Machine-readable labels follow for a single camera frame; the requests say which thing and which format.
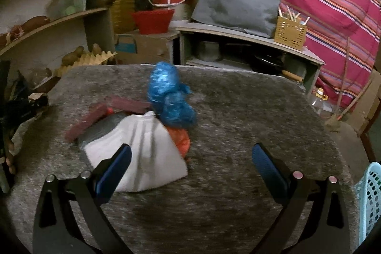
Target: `white cloth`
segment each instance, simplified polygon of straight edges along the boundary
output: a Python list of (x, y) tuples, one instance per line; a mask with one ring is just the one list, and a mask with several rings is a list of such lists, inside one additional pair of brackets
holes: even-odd
[(107, 135), (86, 145), (85, 152), (96, 167), (123, 143), (131, 147), (132, 160), (116, 191), (154, 189), (188, 175), (185, 161), (152, 111), (127, 116)]

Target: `egg carton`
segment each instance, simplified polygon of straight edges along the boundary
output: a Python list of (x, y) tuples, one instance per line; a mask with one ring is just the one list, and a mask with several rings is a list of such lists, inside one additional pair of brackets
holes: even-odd
[(108, 61), (112, 61), (114, 56), (117, 55), (117, 52), (104, 52), (101, 54), (91, 54), (85, 53), (83, 54), (77, 61), (74, 62), (73, 65), (70, 66), (61, 66), (57, 68), (54, 72), (56, 77), (62, 77), (66, 74), (70, 69), (79, 67), (79, 66), (92, 66), (92, 65), (104, 65), (107, 64)]

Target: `wooden pan handle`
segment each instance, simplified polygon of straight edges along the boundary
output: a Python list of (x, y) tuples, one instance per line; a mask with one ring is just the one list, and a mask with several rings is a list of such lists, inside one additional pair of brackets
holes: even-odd
[(303, 81), (303, 78), (302, 77), (299, 77), (287, 70), (282, 70), (282, 74), (285, 75), (287, 78), (290, 78), (292, 80), (295, 80), (295, 81), (298, 81), (298, 82), (302, 82)]

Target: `blue gripper pad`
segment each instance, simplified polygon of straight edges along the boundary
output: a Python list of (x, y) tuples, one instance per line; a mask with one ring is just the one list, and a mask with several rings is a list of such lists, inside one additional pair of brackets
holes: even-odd
[(284, 204), (288, 199), (288, 183), (260, 144), (254, 145), (251, 157), (274, 200)]
[(121, 178), (132, 160), (131, 147), (122, 144), (112, 157), (112, 162), (95, 185), (96, 196), (107, 202), (110, 200)]

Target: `white wall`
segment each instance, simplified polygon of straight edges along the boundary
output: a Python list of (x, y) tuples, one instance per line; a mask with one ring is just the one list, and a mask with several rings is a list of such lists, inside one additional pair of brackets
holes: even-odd
[[(46, 15), (46, 5), (51, 0), (0, 0), (0, 33), (5, 33), (17, 23), (39, 15)], [(28, 75), (33, 68), (60, 66), (63, 55), (77, 46), (87, 46), (83, 20), (65, 22), (26, 39), (4, 53), (0, 59), (11, 60), (11, 73), (20, 69)]]

